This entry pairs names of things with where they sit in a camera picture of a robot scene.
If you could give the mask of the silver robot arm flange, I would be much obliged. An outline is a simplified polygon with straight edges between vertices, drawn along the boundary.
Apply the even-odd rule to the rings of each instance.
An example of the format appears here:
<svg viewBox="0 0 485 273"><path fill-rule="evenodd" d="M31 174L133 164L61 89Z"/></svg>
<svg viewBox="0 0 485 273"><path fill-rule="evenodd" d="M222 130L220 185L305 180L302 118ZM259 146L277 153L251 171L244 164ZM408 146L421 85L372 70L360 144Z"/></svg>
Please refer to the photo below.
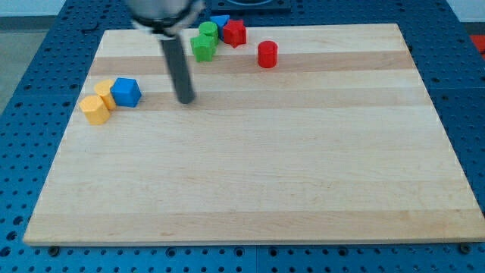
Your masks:
<svg viewBox="0 0 485 273"><path fill-rule="evenodd" d="M132 25L159 39L173 39L205 10L203 0L125 0Z"/></svg>

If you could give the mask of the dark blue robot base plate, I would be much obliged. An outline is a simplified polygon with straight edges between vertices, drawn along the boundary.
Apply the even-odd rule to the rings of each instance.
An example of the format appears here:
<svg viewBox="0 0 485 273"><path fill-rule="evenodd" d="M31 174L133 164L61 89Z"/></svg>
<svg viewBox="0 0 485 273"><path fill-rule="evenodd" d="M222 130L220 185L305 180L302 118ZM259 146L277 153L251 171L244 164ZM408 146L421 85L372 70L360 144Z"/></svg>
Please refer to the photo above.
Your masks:
<svg viewBox="0 0 485 273"><path fill-rule="evenodd" d="M214 13L240 11L290 11L291 0L208 0L208 7Z"/></svg>

